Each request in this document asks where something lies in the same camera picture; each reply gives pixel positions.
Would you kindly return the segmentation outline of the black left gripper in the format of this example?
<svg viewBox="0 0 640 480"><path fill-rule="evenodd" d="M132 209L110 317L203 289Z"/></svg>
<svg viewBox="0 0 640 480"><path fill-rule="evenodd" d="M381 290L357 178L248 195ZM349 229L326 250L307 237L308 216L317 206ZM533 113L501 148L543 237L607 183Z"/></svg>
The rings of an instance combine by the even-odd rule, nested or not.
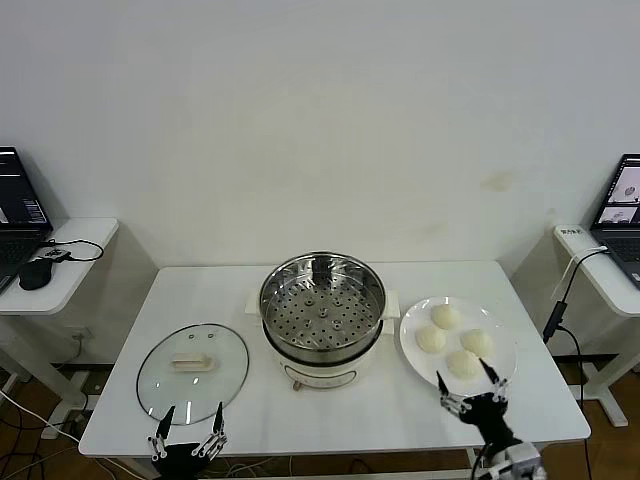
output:
<svg viewBox="0 0 640 480"><path fill-rule="evenodd" d="M199 444L181 443L165 446L175 406L171 406L160 420L153 436L147 437L151 450L151 464L158 473L157 479L194 480L210 464L227 443L223 418L224 404L217 406L211 432Z"/></svg>

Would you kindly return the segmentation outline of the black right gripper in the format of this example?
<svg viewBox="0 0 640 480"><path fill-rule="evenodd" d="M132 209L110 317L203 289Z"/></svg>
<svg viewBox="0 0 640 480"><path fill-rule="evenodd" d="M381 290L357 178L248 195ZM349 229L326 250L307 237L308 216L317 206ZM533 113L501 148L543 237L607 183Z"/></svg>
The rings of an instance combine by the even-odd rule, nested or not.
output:
<svg viewBox="0 0 640 480"><path fill-rule="evenodd" d="M467 422L479 430L481 437L491 449L505 450L520 443L504 420L508 407L508 381L500 377L482 358L479 361L491 382L490 392L470 397L466 402L451 394L440 372L437 371L440 405L458 419L467 413Z"/></svg>

